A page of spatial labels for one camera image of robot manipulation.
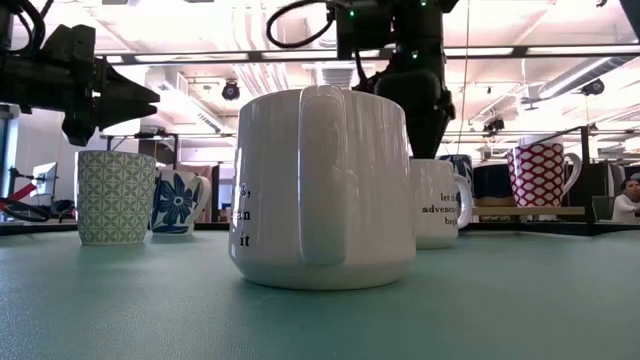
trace red patterned mug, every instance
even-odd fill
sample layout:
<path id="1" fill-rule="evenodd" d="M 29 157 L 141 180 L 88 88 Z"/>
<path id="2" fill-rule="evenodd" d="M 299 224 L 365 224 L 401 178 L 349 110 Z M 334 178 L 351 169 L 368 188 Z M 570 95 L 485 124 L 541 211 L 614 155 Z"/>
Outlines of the red patterned mug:
<path id="1" fill-rule="evenodd" d="M 573 162 L 566 184 L 565 157 Z M 519 207 L 560 206 L 582 170 L 582 160 L 576 154 L 564 154 L 562 144 L 521 145 L 509 151 L 507 160 L 511 190 Z"/>

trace person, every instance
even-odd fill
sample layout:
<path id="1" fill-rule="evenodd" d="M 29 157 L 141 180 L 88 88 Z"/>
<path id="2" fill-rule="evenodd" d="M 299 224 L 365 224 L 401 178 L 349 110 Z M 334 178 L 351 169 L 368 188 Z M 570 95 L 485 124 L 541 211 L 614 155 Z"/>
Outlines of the person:
<path id="1" fill-rule="evenodd" d="M 638 180 L 625 180 L 621 186 L 622 194 L 616 197 L 613 204 L 613 217 L 617 223 L 638 224 L 636 213 L 640 212 L 640 183 Z"/>

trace blue floral mug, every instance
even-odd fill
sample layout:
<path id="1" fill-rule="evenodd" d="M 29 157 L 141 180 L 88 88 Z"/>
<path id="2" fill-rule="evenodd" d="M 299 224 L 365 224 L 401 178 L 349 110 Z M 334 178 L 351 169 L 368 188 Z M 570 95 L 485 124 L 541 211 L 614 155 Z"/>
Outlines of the blue floral mug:
<path id="1" fill-rule="evenodd" d="M 191 234 L 211 197 L 211 182 L 186 171 L 158 170 L 151 211 L 154 234 Z"/>

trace white mug with text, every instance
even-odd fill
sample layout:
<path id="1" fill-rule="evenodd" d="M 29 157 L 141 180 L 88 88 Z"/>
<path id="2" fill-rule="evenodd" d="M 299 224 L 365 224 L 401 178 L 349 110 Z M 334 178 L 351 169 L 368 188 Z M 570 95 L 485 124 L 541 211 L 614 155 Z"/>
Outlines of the white mug with text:
<path id="1" fill-rule="evenodd" d="M 418 249 L 443 249 L 455 246 L 458 229 L 471 222 L 471 187 L 465 178 L 454 174 L 453 165 L 442 160 L 411 160 L 413 192 L 413 229 Z M 458 216 L 457 192 L 461 206 Z"/>

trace computer monitor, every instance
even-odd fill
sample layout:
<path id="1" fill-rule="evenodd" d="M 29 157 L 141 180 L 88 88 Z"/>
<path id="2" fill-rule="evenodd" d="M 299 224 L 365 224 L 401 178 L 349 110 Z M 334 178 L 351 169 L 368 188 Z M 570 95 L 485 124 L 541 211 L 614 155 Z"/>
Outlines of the computer monitor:
<path id="1" fill-rule="evenodd" d="M 55 162 L 33 167 L 34 179 L 31 180 L 31 183 L 36 186 L 36 189 L 31 192 L 31 197 L 55 195 L 57 170 L 58 163 Z"/>

